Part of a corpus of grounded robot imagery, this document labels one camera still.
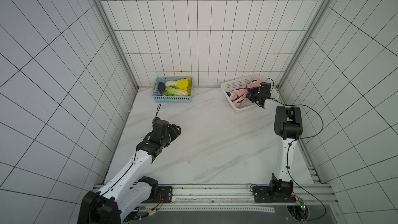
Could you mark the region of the pink shark print shorts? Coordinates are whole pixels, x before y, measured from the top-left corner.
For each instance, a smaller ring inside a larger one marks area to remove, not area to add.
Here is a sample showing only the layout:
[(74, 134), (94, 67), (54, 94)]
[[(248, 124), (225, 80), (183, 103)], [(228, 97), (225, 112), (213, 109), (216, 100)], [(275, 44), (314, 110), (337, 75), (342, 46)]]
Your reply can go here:
[(243, 103), (248, 101), (247, 96), (249, 94), (249, 89), (258, 88), (260, 87), (260, 84), (264, 82), (265, 80), (263, 79), (253, 80), (249, 84), (241, 86), (238, 89), (226, 92), (226, 95), (229, 98), (229, 100), (232, 102), (232, 104), (236, 108), (239, 108)]

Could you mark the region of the white perforated plastic basket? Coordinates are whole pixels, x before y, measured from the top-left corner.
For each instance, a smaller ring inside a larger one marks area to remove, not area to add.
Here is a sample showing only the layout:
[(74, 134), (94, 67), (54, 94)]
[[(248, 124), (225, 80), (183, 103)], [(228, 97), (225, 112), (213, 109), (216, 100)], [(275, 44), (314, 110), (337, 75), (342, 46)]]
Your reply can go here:
[(235, 113), (237, 113), (237, 114), (242, 113), (244, 111), (247, 111), (254, 107), (257, 107), (258, 105), (256, 103), (252, 103), (248, 99), (248, 101), (243, 103), (239, 108), (236, 108), (232, 104), (232, 102), (229, 100), (229, 98), (227, 97), (226, 92), (238, 89), (241, 86), (249, 84), (251, 81), (257, 80), (257, 79), (263, 79), (263, 80), (265, 80), (266, 83), (270, 83), (272, 85), (271, 98), (265, 100), (264, 108), (269, 109), (269, 110), (275, 110), (276, 106), (282, 105), (282, 103), (280, 102), (280, 99), (279, 99), (279, 93), (275, 89), (274, 81), (271, 78), (265, 78), (264, 76), (261, 76), (261, 75), (251, 75), (251, 76), (242, 77), (242, 78), (235, 79), (235, 80), (221, 84), (222, 92), (224, 93), (224, 96), (227, 98), (227, 101), (229, 102), (230, 106), (232, 107), (232, 109)]

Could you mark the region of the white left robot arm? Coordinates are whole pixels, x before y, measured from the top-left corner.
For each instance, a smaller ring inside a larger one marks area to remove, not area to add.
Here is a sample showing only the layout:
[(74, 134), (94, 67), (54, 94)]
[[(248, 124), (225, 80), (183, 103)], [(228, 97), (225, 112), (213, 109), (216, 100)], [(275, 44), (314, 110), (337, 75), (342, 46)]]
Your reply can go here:
[(155, 118), (152, 131), (136, 146), (129, 162), (97, 192), (83, 197), (79, 224), (121, 224), (140, 220), (171, 201), (171, 187), (160, 188), (158, 181), (143, 172), (181, 135), (181, 128)]

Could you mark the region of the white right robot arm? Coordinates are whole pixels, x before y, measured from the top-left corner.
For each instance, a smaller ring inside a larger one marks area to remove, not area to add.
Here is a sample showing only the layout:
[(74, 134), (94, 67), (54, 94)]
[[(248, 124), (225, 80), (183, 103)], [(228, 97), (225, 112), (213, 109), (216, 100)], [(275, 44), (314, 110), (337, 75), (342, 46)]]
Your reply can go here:
[(274, 132), (278, 137), (278, 154), (274, 172), (267, 187), (267, 197), (272, 202), (294, 203), (296, 201), (292, 179), (294, 150), (298, 138), (303, 133), (301, 109), (285, 105), (271, 98), (271, 85), (261, 83), (248, 90), (248, 99), (259, 107), (273, 112)]

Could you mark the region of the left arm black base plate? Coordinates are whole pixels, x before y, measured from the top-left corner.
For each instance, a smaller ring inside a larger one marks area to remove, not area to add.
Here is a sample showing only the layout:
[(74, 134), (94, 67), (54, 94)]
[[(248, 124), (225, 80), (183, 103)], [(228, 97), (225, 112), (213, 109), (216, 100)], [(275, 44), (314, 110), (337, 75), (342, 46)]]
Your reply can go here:
[(144, 203), (171, 203), (173, 188), (171, 186), (156, 186), (152, 188), (150, 197)]

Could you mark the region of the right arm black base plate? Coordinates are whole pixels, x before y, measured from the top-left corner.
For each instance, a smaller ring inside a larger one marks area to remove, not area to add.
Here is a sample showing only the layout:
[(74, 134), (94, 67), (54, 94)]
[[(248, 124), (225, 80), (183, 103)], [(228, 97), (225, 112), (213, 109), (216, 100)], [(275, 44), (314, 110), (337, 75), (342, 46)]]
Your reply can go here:
[(296, 203), (292, 195), (272, 192), (269, 186), (251, 185), (250, 191), (256, 203)]

